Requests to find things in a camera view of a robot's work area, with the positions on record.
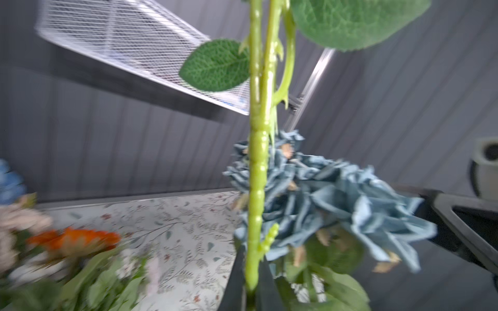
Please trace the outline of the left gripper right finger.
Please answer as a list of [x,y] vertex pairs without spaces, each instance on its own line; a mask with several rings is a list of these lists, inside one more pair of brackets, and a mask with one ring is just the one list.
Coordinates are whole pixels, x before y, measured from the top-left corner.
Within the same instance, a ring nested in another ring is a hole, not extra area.
[[255,309],[257,311],[286,310],[267,259],[263,259],[259,263],[259,281],[255,291]]

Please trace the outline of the white pink flower bunch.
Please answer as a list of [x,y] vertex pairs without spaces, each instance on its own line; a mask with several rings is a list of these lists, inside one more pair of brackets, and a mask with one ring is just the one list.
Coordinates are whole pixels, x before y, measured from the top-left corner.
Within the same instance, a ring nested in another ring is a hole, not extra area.
[[358,51],[385,41],[430,6],[430,1],[251,1],[250,30],[243,41],[217,39],[197,47],[179,75],[200,91],[220,92],[250,84],[248,240],[246,289],[259,283],[259,264],[269,250],[262,237],[267,200],[268,149],[275,144],[276,108],[289,100],[296,35],[338,51]]

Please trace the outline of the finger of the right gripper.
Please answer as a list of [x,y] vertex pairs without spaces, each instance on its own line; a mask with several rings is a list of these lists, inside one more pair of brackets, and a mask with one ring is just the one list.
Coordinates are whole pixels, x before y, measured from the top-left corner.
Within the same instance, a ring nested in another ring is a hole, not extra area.
[[469,263],[497,275],[497,201],[413,188],[425,200],[416,216],[434,222],[432,241]]

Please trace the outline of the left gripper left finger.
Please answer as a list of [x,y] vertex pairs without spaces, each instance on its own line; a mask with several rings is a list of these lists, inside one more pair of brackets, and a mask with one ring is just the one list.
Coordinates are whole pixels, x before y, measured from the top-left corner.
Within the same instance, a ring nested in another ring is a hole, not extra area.
[[245,255],[245,247],[240,246],[237,250],[236,259],[233,263],[232,271],[228,278],[223,298],[221,299],[219,308],[217,309],[218,311],[246,310]]

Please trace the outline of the dusty blue rose bunch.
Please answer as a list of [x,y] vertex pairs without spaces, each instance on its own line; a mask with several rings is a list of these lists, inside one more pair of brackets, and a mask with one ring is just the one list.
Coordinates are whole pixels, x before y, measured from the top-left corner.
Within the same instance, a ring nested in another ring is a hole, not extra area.
[[420,270],[415,242],[437,235],[416,216],[423,200],[397,193],[372,167],[360,168],[299,151],[298,131],[280,132],[269,146],[263,253],[288,310],[369,310],[353,278],[365,255],[374,272],[399,263]]

